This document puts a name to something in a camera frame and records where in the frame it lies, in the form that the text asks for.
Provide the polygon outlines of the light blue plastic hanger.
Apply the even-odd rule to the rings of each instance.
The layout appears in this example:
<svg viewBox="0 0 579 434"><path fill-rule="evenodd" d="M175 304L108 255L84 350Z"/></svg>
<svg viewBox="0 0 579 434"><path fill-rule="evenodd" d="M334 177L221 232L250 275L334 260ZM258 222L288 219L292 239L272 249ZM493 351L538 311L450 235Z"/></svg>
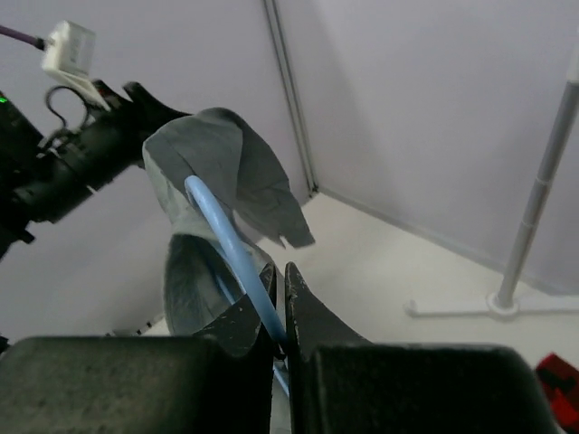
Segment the light blue plastic hanger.
<svg viewBox="0 0 579 434"><path fill-rule="evenodd" d="M261 324L280 350L279 361L273 364L274 375L287 397L290 396L289 372L283 361L288 337L270 296L261 282L252 258L243 247L238 232L233 228L223 208L206 184L196 175L185 179L185 190L191 203L196 203L209 223L220 247L216 251L229 266L241 292L247 295Z"/></svg>

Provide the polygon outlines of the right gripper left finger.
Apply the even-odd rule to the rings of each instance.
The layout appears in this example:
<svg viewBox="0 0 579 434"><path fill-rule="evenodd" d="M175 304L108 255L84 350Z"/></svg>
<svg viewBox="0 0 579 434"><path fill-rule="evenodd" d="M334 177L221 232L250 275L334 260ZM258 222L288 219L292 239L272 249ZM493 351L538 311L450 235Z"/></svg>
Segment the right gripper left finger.
<svg viewBox="0 0 579 434"><path fill-rule="evenodd" d="M187 337L35 337L1 358L4 433L266 433L275 348L250 299Z"/></svg>

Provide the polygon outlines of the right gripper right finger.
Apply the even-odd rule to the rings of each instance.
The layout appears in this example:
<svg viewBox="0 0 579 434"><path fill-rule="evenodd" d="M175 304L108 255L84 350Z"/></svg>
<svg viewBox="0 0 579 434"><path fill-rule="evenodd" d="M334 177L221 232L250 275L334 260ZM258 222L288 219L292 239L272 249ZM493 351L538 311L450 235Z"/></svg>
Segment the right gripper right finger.
<svg viewBox="0 0 579 434"><path fill-rule="evenodd" d="M296 433L556 433L539 382L494 344L374 344L285 268Z"/></svg>

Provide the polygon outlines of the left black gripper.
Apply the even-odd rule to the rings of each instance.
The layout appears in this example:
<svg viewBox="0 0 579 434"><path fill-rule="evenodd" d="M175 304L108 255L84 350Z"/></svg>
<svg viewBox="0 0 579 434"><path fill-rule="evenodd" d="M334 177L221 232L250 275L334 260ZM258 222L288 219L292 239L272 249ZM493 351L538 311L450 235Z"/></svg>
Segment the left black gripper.
<svg viewBox="0 0 579 434"><path fill-rule="evenodd" d="M32 222L56 223L129 166L141 159L144 135L189 116L168 107L136 81L123 85L122 98L102 80L93 84L112 110L64 139L40 158L38 175L15 189Z"/></svg>

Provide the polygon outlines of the grey button shirt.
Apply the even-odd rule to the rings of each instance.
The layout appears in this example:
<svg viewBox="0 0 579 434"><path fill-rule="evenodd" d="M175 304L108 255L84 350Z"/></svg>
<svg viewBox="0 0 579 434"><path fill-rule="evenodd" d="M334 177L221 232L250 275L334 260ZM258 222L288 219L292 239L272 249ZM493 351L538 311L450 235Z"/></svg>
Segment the grey button shirt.
<svg viewBox="0 0 579 434"><path fill-rule="evenodd" d="M198 176L238 232L275 307L277 268L271 256L236 225L242 218L280 245L314 243L280 161L266 141L236 113L209 108L166 123L142 149L145 169L171 224L163 276L169 336L187 337L247 297L216 248L220 247L185 179Z"/></svg>

